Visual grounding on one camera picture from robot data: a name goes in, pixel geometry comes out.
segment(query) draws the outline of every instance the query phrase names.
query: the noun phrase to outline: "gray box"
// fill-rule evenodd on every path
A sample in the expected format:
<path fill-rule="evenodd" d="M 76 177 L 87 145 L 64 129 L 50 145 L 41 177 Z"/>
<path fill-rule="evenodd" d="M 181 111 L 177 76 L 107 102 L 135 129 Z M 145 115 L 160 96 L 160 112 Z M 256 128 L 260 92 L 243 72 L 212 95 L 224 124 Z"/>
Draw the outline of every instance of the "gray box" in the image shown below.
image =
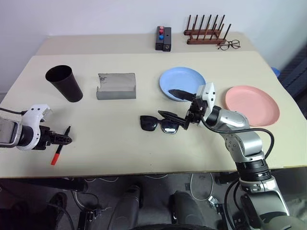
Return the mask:
<path fill-rule="evenodd" d="M 136 99 L 134 73 L 99 73 L 98 100 Z"/>

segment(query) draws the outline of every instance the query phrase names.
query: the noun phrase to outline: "gray cable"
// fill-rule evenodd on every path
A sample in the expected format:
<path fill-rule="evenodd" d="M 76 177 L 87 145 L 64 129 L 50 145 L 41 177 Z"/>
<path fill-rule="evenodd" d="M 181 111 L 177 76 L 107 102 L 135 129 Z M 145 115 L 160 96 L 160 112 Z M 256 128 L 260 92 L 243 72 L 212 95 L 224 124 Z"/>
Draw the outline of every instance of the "gray cable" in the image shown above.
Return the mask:
<path fill-rule="evenodd" d="M 166 178 L 167 176 L 168 176 L 168 174 L 161 176 L 161 177 L 153 177 L 153 176 L 145 176 L 145 177 L 148 177 L 148 178 L 151 178 L 151 179 L 163 179 L 163 178 Z"/>
<path fill-rule="evenodd" d="M 113 181 L 109 181 L 109 180 L 106 180 L 106 179 L 103 179 L 103 178 L 94 178 L 94 179 L 92 179 L 92 180 L 84 179 L 84 180 L 85 180 L 87 183 L 94 182 L 95 180 L 102 180 L 102 181 L 105 181 L 105 182 L 113 183 L 113 182 L 116 182 L 118 179 L 119 179 L 119 177 L 117 177 L 117 178 L 114 179 Z"/>
<path fill-rule="evenodd" d="M 192 173 L 192 175 L 191 175 L 191 180 L 190 180 L 190 191 L 191 191 L 192 197 L 193 197 L 195 200 L 198 200 L 198 201 L 205 201 L 205 200 L 208 200 L 209 197 L 211 197 L 212 192 L 213 192 L 214 179 L 213 179 L 212 174 L 210 173 L 211 180 L 212 180 L 212 185 L 211 185 L 210 194 L 209 194 L 206 198 L 204 198 L 204 199 L 198 199 L 198 198 L 196 198 L 196 197 L 194 196 L 194 194 L 193 194 L 193 191 L 192 191 L 192 180 L 193 180 L 193 175 L 194 175 L 194 174 Z"/>

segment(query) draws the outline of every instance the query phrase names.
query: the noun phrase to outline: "table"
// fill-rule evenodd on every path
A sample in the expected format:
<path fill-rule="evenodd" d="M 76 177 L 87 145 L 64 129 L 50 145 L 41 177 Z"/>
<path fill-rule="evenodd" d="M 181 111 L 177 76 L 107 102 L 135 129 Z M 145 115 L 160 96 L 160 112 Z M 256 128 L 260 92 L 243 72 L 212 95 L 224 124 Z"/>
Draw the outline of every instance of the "table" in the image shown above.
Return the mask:
<path fill-rule="evenodd" d="M 185 52 L 216 52 L 215 45 L 187 45 L 189 36 L 172 34 L 172 53 Z M 252 43 L 239 32 L 229 32 L 227 40 L 240 41 L 240 49 L 233 52 L 256 51 Z M 109 34 L 109 35 L 75 35 L 52 36 L 38 49 L 36 55 L 64 54 L 148 54 L 160 53 L 154 49 L 155 35 L 153 34 Z"/>
<path fill-rule="evenodd" d="M 225 107 L 226 91 L 233 86 L 252 85 L 266 91 L 281 112 L 278 122 L 266 127 L 275 135 L 268 165 L 271 168 L 307 165 L 306 120 L 270 67 L 252 48 L 226 52 L 128 50 L 124 54 L 65 55 L 43 55 L 42 50 L 30 59 L 0 105 L 21 111 L 33 104 L 48 104 L 53 114 L 43 125 L 58 133 L 71 125 L 73 142 L 63 147 L 55 166 L 50 162 L 57 146 L 49 146 L 45 151 L 0 149 L 2 178 L 235 170 L 223 138 L 205 128 L 191 124 L 188 130 L 180 128 L 175 135 L 165 134 L 160 128 L 154 132 L 141 130 L 140 115 L 162 118 L 157 110 L 167 110 L 185 116 L 190 103 L 168 99 L 158 85 L 160 75 L 176 66 L 195 69 L 207 82 L 214 82 L 216 104 L 221 107 Z M 77 103 L 68 102 L 45 79 L 47 70 L 60 64 L 72 67 L 80 85 L 83 99 Z M 96 99 L 98 73 L 129 72 L 136 74 L 137 99 Z M 259 135 L 266 151 L 270 139 L 264 133 Z"/>

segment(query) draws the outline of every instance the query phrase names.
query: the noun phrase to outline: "black cup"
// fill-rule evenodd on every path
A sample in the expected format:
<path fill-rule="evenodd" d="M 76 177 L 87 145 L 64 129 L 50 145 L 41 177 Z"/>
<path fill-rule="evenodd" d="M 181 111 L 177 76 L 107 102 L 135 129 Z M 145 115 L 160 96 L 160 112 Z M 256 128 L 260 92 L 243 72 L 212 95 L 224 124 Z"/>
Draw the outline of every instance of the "black cup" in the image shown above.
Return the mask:
<path fill-rule="evenodd" d="M 70 102 L 82 99 L 83 93 L 69 66 L 55 66 L 46 73 L 46 80 L 53 84 Z"/>

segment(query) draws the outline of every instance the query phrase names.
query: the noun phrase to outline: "eyeglasses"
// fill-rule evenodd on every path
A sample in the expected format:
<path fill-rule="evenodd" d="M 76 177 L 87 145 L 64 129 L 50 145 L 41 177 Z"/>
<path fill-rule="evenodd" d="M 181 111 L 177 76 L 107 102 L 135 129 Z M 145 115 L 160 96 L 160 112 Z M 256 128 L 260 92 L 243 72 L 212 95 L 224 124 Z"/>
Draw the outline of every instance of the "eyeglasses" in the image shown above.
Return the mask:
<path fill-rule="evenodd" d="M 159 120 L 154 116 L 140 116 L 141 128 L 145 131 L 154 131 L 158 123 L 161 124 L 163 132 L 175 134 L 179 128 L 179 124 L 169 119 Z"/>
<path fill-rule="evenodd" d="M 217 49 L 221 50 L 228 50 L 230 46 L 233 49 L 239 49 L 241 47 L 239 40 L 226 41 L 224 44 L 219 43 L 217 45 L 219 46 Z"/>

